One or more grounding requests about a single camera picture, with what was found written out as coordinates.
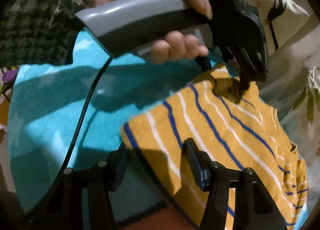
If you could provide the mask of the grey patterned sleeve forearm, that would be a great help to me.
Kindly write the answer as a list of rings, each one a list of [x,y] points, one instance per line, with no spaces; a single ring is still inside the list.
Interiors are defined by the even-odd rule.
[[[93,0],[8,0],[1,8],[1,67],[73,62],[81,24],[75,14]]]

